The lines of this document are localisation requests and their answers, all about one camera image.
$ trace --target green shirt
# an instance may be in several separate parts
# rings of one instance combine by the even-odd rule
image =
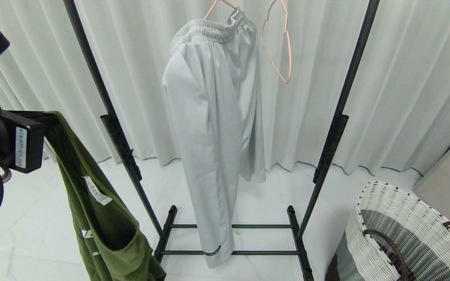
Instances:
[[[46,129],[64,178],[80,252],[93,281],[163,281],[139,223],[60,112]]]

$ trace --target rack base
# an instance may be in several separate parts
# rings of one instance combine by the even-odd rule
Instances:
[[[175,205],[171,206],[168,211],[168,217],[164,223],[162,236],[154,251],[155,259],[160,263],[165,255],[202,255],[202,251],[172,251],[166,250],[168,239],[170,238],[171,230],[173,228],[197,228],[195,224],[175,224],[175,217],[178,209]],[[232,255],[248,255],[248,256],[298,256],[300,266],[302,268],[303,280],[313,281],[312,269],[310,268],[307,251],[303,244],[303,239],[298,238],[297,234],[300,230],[296,214],[293,206],[287,207],[287,216],[289,217],[289,224],[232,224],[232,228],[290,228],[293,233],[293,239],[296,246],[296,251],[233,251]]]

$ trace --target laundry basket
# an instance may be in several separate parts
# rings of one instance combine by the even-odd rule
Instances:
[[[326,281],[449,281],[450,221],[398,187],[361,192]]]

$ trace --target clothes hanger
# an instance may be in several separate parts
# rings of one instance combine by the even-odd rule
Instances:
[[[211,8],[209,8],[209,11],[207,11],[206,16],[204,17],[205,20],[207,20],[207,18],[209,17],[209,15],[211,14],[211,11],[213,11],[214,6],[216,6],[216,3],[218,3],[218,1],[220,0],[214,0],[213,5],[211,5]],[[237,10],[237,7],[232,5],[230,2],[228,2],[227,0],[221,0],[223,3],[229,5],[232,9]]]
[[[266,51],[266,47],[265,47],[265,43],[263,42],[263,34],[265,31],[265,24],[266,22],[268,22],[268,18],[270,17],[270,10],[273,7],[273,4],[275,4],[275,2],[277,2],[277,0],[273,0],[272,4],[270,4],[270,8],[268,8],[268,12],[266,14],[266,18],[265,21],[263,22],[263,28],[261,29],[261,45],[263,46],[263,49],[265,50],[265,54],[266,57],[268,57],[268,60],[270,61],[270,63],[272,64],[273,68],[275,69],[275,71],[277,72],[277,74],[280,76],[280,78],[282,79],[282,81],[284,82],[284,84],[288,84],[291,81],[291,70],[293,68],[293,61],[291,59],[291,39],[289,38],[289,32],[288,32],[288,9],[286,8],[286,4],[284,3],[284,0],[280,0],[282,7],[284,8],[284,13],[286,14],[286,19],[284,20],[284,34],[286,34],[286,38],[287,38],[287,49],[288,49],[288,53],[289,53],[289,71],[288,71],[288,75],[287,78],[284,78],[284,76],[282,76],[282,74],[280,74],[279,69],[277,68],[277,66],[275,66],[272,58],[270,57],[270,55],[268,54],[268,52]]]

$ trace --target black metal rack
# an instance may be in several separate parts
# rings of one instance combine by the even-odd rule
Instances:
[[[293,240],[295,242],[296,251],[233,251],[232,255],[268,255],[268,256],[298,256],[300,260],[300,266],[302,268],[302,274],[305,281],[314,280],[312,275],[312,269],[309,264],[309,259],[307,257],[307,251],[305,250],[305,245],[303,244],[303,233],[307,228],[309,218],[312,211],[314,210],[318,195],[323,186],[324,180],[329,171],[329,167],[332,163],[334,154],[338,147],[343,131],[345,130],[346,123],[348,121],[348,116],[343,114],[343,108],[345,107],[346,100],[348,99],[348,94],[350,93],[350,88],[354,81],[359,63],[361,61],[362,55],[364,53],[364,47],[368,40],[368,36],[373,25],[373,20],[376,15],[379,0],[369,0],[366,15],[364,16],[364,21],[362,23],[359,38],[357,39],[357,44],[355,46],[354,55],[352,56],[352,61],[348,68],[348,72],[345,78],[345,83],[343,84],[343,89],[334,112],[334,116],[330,125],[329,132],[325,141],[323,152],[320,156],[316,172],[314,174],[314,191],[312,192],[307,210],[302,220],[301,226],[298,225],[296,220],[295,210],[293,206],[287,207],[287,216],[289,219],[289,224],[233,224],[232,228],[286,228],[290,229],[293,233]],[[73,0],[64,0],[68,16],[73,25],[73,29],[79,45],[81,47],[86,63],[91,72],[91,76],[98,88],[100,97],[104,103],[107,110],[107,114],[101,116],[102,122],[104,123],[112,142],[114,143],[118,154],[121,157],[121,161],[125,166],[125,169],[130,176],[130,179],[147,211],[147,214],[154,225],[157,233],[159,234],[159,243],[154,251],[154,257],[157,261],[161,262],[163,256],[165,255],[202,255],[202,251],[173,251],[166,249],[168,244],[168,239],[171,234],[171,230],[174,228],[197,228],[195,224],[175,224],[175,217],[177,215],[177,207],[175,205],[171,206],[168,217],[166,218],[166,223],[164,227],[157,221],[157,217],[150,205],[150,202],[141,186],[141,173],[139,167],[133,157],[132,150],[127,142],[123,128],[119,122],[118,116],[112,104],[107,88],[105,87],[104,80],[100,74],[100,70],[96,64],[93,52],[89,46],[88,39],[82,27],[82,23],[77,12],[77,8]]]

